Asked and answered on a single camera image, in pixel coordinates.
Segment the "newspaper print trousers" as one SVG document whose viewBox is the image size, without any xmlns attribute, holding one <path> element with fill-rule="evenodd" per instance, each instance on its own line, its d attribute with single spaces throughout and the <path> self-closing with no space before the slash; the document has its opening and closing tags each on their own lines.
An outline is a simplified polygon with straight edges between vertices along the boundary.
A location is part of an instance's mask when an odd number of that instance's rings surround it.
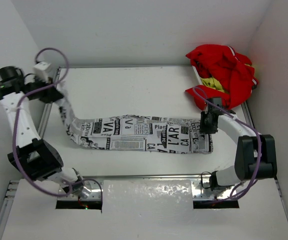
<svg viewBox="0 0 288 240">
<path fill-rule="evenodd" d="M 159 116 L 122 115 L 80 119 L 75 116 L 63 82 L 63 98 L 56 101 L 69 139 L 84 149 L 140 151 L 170 154 L 210 154 L 213 140 L 200 133 L 200 120 Z"/>
</svg>

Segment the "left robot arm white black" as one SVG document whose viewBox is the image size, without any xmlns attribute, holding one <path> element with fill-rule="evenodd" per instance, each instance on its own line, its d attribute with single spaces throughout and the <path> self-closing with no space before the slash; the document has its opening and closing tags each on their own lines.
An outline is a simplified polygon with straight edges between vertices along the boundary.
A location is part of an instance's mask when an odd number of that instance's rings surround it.
<svg viewBox="0 0 288 240">
<path fill-rule="evenodd" d="M 84 183 L 73 168 L 65 168 L 58 151 L 40 137 L 30 112 L 30 100 L 53 103 L 64 96 L 53 86 L 49 76 L 51 65 L 39 62 L 33 67 L 33 82 L 15 66 L 0 68 L 0 104 L 3 106 L 13 134 L 13 151 L 9 162 L 33 186 L 37 181 L 52 181 L 60 185 L 61 197 L 80 196 Z"/>
</svg>

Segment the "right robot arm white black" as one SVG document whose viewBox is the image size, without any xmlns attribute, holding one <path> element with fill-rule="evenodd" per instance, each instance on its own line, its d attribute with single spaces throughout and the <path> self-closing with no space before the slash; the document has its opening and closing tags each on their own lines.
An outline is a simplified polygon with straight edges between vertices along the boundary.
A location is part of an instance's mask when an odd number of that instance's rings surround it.
<svg viewBox="0 0 288 240">
<path fill-rule="evenodd" d="M 214 171 L 209 178 L 210 189 L 219 190 L 250 180 L 273 179 L 277 175 L 275 140 L 260 134 L 237 115 L 224 114 L 215 107 L 201 112 L 200 132 L 215 134 L 224 131 L 236 144 L 234 165 Z"/>
</svg>

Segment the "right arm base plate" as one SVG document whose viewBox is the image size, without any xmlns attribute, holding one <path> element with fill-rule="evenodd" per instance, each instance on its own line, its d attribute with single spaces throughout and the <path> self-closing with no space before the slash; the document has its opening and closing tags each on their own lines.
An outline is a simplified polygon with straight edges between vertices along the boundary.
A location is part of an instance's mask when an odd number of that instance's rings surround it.
<svg viewBox="0 0 288 240">
<path fill-rule="evenodd" d="M 233 186 L 227 186 L 220 189 L 211 190 L 206 188 L 209 182 L 201 183 L 199 179 L 191 181 L 192 198 L 194 201 L 214 201 L 225 199 L 230 196 Z"/>
</svg>

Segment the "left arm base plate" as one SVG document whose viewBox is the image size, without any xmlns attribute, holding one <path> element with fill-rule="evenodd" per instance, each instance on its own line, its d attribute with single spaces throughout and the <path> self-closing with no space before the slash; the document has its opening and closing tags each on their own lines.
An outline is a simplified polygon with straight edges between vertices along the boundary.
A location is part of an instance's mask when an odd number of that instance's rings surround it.
<svg viewBox="0 0 288 240">
<path fill-rule="evenodd" d="M 82 189 L 66 197 L 59 197 L 59 201 L 101 201 L 103 193 L 103 181 L 88 179 L 84 181 Z"/>
</svg>

